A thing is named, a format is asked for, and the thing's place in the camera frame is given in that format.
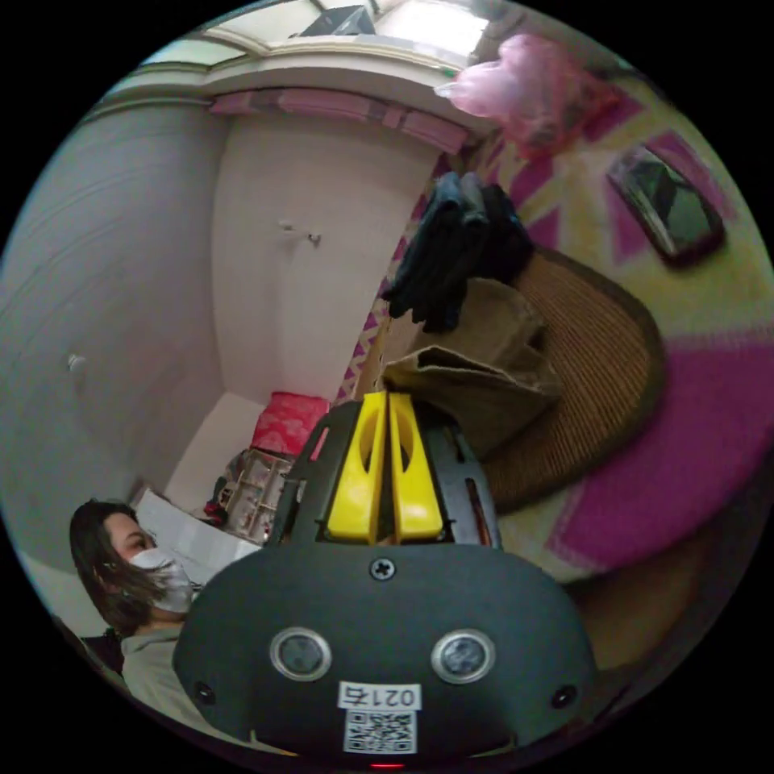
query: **gray shirt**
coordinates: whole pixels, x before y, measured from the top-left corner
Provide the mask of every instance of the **gray shirt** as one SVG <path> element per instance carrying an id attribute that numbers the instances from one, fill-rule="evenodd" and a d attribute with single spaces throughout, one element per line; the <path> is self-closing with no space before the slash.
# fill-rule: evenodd
<path id="1" fill-rule="evenodd" d="M 171 627 L 146 635 L 126 637 L 121 642 L 124 658 L 123 679 L 129 693 L 156 712 L 209 736 L 263 752 L 292 755 L 293 753 L 278 750 L 256 740 L 251 743 L 242 742 L 213 728 L 201 716 L 172 668 L 172 655 L 179 634 L 179 627 Z"/>

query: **qr code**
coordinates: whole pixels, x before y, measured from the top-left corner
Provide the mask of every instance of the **qr code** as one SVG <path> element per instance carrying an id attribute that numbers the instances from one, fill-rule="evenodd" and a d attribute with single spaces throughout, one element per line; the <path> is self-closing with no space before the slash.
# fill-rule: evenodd
<path id="1" fill-rule="evenodd" d="M 415 712 L 347 711 L 344 752 L 412 755 L 416 751 Z"/>

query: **white face mask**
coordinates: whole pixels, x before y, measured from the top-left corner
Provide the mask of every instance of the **white face mask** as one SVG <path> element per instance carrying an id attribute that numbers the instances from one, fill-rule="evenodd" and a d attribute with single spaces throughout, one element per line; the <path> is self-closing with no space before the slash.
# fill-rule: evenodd
<path id="1" fill-rule="evenodd" d="M 164 596 L 153 603 L 159 610 L 187 613 L 194 599 L 194 585 L 180 562 L 161 548 L 149 548 L 130 559 L 130 564 L 143 570 L 159 570 Z"/>

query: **woman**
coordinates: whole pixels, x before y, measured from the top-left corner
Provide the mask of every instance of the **woman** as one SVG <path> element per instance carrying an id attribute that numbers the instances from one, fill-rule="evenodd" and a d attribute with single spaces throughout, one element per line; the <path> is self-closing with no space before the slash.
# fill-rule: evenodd
<path id="1" fill-rule="evenodd" d="M 136 699 L 195 730 L 255 749 L 213 728 L 183 690 L 172 656 L 194 585 L 173 556 L 159 548 L 123 503 L 89 500 L 70 522 L 78 576 L 102 618 L 121 638 L 123 679 Z"/>

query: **pink bag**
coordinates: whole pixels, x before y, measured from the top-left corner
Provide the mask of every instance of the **pink bag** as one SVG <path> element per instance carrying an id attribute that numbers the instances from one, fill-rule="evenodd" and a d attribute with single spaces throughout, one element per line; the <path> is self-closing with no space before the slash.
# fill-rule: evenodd
<path id="1" fill-rule="evenodd" d="M 514 35 L 499 53 L 499 61 L 475 64 L 435 92 L 465 113 L 497 121 L 523 158 L 557 153 L 618 101 L 612 86 L 551 40 Z"/>

